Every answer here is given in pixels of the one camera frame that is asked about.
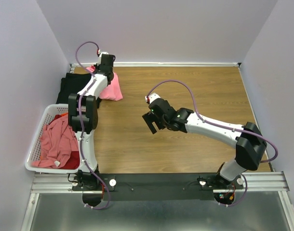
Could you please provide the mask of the pink t shirt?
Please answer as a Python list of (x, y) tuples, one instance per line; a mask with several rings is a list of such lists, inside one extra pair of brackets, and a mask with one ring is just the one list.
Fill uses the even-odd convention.
[(95, 82), (93, 82), (91, 79), (90, 84), (87, 85), (89, 87), (92, 84), (91, 87), (87, 90), (85, 94), (86, 96), (92, 95), (96, 98), (112, 101), (119, 101), (123, 99), (119, 78), (116, 73), (114, 73), (114, 77), (110, 84), (107, 83), (107, 78), (104, 75), (95, 74), (95, 77)]

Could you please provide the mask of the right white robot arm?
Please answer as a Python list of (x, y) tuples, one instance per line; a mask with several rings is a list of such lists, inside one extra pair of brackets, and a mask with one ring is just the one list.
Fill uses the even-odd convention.
[(224, 162), (212, 180), (212, 184), (224, 189), (241, 173), (258, 169), (267, 143), (256, 124), (229, 124), (198, 116), (186, 108), (175, 110), (167, 100), (157, 94), (145, 97), (149, 111), (142, 117), (152, 133), (159, 129), (196, 133), (218, 140), (235, 149), (235, 157)]

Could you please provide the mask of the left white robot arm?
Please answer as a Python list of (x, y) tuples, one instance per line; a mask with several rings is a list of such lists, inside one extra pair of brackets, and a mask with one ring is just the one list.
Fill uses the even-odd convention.
[(104, 184), (97, 174), (98, 163), (94, 154), (94, 131), (98, 124), (97, 99), (114, 78), (115, 55), (102, 52), (95, 70), (86, 86), (68, 97), (68, 124), (72, 127), (78, 141), (81, 165), (79, 171), (90, 173), (83, 178), (83, 185), (95, 190)]

